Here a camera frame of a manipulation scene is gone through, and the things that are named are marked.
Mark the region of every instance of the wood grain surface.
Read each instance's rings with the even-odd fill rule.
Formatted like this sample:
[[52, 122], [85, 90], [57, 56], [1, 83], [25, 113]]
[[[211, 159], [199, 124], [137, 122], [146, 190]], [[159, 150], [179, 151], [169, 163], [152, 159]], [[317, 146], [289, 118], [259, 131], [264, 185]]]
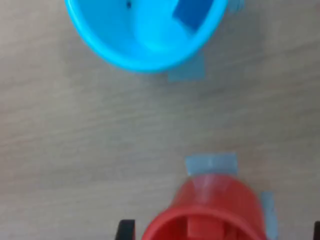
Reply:
[[184, 181], [184, 157], [237, 152], [275, 193], [280, 240], [320, 219], [320, 1], [247, 0], [204, 48], [207, 79], [110, 66], [63, 0], [0, 0], [0, 238], [140, 239]]

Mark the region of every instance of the plastic cup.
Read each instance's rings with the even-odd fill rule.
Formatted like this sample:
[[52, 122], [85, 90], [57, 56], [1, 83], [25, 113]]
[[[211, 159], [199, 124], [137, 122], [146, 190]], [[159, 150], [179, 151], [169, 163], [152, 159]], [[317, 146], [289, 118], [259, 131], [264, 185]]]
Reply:
[[106, 61], [162, 72], [192, 57], [219, 25], [228, 0], [214, 0], [195, 32], [173, 17], [183, 0], [65, 0], [83, 40]]
[[266, 240], [263, 209], [245, 184], [229, 175], [189, 178], [142, 240]]

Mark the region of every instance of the blue bowl rim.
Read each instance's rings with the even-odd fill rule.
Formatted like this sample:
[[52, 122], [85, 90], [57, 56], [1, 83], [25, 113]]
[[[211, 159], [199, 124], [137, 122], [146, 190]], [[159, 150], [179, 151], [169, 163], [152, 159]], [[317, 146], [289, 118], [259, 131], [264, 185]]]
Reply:
[[191, 38], [188, 47], [182, 47], [180, 51], [178, 51], [179, 54], [172, 55], [159, 62], [146, 62], [129, 58], [128, 56], [108, 47], [89, 27], [79, 5], [77, 4], [77, 0], [65, 0], [65, 4], [77, 32], [84, 42], [92, 48], [97, 55], [105, 59], [107, 62], [126, 70], [156, 73], [166, 71], [183, 63], [192, 57], [210, 39], [225, 14], [228, 0], [213, 0], [212, 6], [204, 23], [194, 37]]

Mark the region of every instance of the red container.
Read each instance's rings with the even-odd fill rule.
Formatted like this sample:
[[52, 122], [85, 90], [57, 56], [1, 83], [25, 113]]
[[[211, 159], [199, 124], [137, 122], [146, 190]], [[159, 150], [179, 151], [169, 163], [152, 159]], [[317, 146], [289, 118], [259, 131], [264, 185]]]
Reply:
[[189, 178], [142, 240], [266, 240], [263, 209], [236, 178], [204, 174]]

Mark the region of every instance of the dark spot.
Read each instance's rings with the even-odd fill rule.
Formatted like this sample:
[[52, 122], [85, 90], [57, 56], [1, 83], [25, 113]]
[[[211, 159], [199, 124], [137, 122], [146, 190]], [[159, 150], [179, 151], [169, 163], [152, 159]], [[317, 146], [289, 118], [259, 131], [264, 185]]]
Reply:
[[127, 1], [127, 2], [126, 2], [126, 8], [127, 8], [127, 9], [131, 9], [131, 5], [132, 5], [132, 4], [131, 4], [131, 1]]
[[135, 220], [123, 219], [119, 222], [115, 240], [135, 239]]
[[320, 221], [314, 223], [313, 240], [320, 239]]

